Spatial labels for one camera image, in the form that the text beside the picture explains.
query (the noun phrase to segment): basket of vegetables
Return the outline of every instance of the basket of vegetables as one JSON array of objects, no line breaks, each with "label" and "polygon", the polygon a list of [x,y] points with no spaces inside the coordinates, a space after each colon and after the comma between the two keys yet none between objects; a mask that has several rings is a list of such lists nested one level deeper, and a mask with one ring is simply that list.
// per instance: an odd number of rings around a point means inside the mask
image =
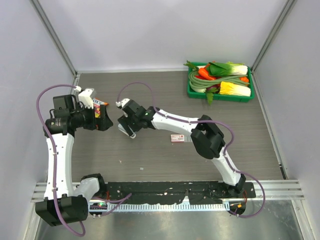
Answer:
[{"label": "basket of vegetables", "polygon": [[242,63],[190,62],[187,92],[190,98],[247,103],[255,97],[251,70]]}]

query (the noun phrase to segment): concrete floor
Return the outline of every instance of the concrete floor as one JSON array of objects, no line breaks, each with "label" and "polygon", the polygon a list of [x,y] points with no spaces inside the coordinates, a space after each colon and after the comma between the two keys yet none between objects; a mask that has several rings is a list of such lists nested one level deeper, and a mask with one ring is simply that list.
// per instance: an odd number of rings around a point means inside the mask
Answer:
[{"label": "concrete floor", "polygon": [[[228,151],[238,169],[260,180],[283,179],[258,99],[248,103],[214,101],[209,106],[205,100],[187,96],[187,79],[186,71],[81,74],[80,86],[95,88],[96,97],[110,104],[107,112],[114,126],[105,132],[77,130],[72,152],[73,181],[93,173],[101,173],[105,181],[222,179],[211,161],[197,154],[192,142],[173,144],[171,133],[164,130],[142,129],[135,139],[118,130],[117,119],[123,114],[115,106],[118,92],[137,81],[150,84],[156,106],[169,113],[186,117],[205,114],[231,126],[235,141]],[[123,98],[133,99],[145,108],[152,105],[149,90],[140,84],[129,86]],[[221,130],[228,142],[228,130]]]}]

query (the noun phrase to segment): wall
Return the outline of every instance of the wall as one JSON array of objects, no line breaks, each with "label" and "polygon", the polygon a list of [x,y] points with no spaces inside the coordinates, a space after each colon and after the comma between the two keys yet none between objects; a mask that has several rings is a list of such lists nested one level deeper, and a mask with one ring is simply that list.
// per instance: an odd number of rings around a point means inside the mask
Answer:
[{"label": "wall", "polygon": [[254,63],[286,0],[40,0],[77,70]]},{"label": "wall", "polygon": [[256,71],[288,175],[300,181],[313,224],[320,222],[319,9],[320,1],[297,1]]},{"label": "wall", "polygon": [[[46,139],[36,98],[72,75],[29,1],[0,1],[0,239],[21,240],[37,181],[45,180]],[[48,117],[53,90],[43,97]]]}]

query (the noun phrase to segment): green crate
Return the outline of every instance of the green crate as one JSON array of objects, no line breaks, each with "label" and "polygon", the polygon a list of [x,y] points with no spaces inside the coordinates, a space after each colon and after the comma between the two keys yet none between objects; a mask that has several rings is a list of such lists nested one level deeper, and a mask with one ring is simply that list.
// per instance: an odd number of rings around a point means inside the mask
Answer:
[{"label": "green crate", "polygon": [[[206,62],[193,62],[194,65],[196,66],[204,66],[207,65],[208,63]],[[193,71],[192,68],[189,67],[188,75]],[[232,101],[232,102],[243,102],[247,103],[249,100],[254,99],[255,97],[255,91],[254,91],[254,85],[252,83],[252,77],[251,77],[251,69],[248,67],[248,73],[247,77],[249,79],[249,88],[251,89],[251,96],[234,96],[234,95],[221,95],[221,94],[213,94],[213,100],[223,100],[223,101]],[[201,92],[196,92],[194,91],[190,85],[189,85],[189,79],[188,79],[188,84],[187,84],[187,92],[189,98],[193,99],[207,99],[207,96],[205,93]]]}]

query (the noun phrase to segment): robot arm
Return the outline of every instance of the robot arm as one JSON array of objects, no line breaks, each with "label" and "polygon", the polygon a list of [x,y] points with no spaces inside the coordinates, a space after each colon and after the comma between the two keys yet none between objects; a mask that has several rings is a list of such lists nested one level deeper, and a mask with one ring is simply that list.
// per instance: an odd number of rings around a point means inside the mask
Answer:
[{"label": "robot arm", "polygon": [[[206,159],[210,159],[219,170],[223,182],[227,185],[228,192],[232,196],[237,196],[243,192],[246,178],[243,174],[237,173],[229,167],[227,159],[231,166],[237,170],[228,152],[226,151],[224,154],[224,134],[214,123],[192,123],[200,120],[211,120],[210,117],[206,115],[201,118],[183,117],[157,108],[161,113],[159,114],[154,110],[153,106],[145,109],[128,98],[117,102],[116,105],[124,112],[124,115],[118,119],[120,131],[131,138],[135,138],[136,133],[142,128],[168,130],[191,137],[197,153]],[[185,122],[167,118],[166,116],[185,120]]]},{"label": "robot arm", "polygon": [[[105,198],[107,187],[103,177],[98,174],[84,176],[80,185],[74,189],[71,176],[71,155],[77,128],[105,131],[113,126],[106,106],[99,106],[99,116],[95,115],[95,90],[87,88],[78,95],[62,95],[53,98],[54,109],[50,110],[50,118],[45,121],[56,144],[56,194],[59,210],[65,222],[83,221],[88,217],[88,202],[95,197]],[[54,151],[47,134],[49,153],[48,180],[44,193],[44,201],[35,204],[36,213],[50,226],[60,225],[54,206]]]}]

